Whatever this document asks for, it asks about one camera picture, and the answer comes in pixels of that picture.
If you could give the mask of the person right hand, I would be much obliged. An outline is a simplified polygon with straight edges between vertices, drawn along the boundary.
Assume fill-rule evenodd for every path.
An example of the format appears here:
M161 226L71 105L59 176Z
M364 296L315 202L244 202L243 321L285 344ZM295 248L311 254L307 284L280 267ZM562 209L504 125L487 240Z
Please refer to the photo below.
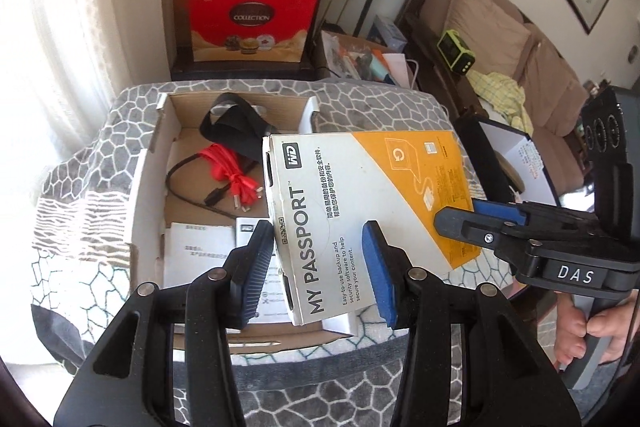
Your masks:
M574 306L569 295L558 294L556 299L556 363L569 365L586 354L586 336L610 337L611 341L600 360L601 364L618 360L624 352L638 291L618 306L604 310L587 320L582 310Z

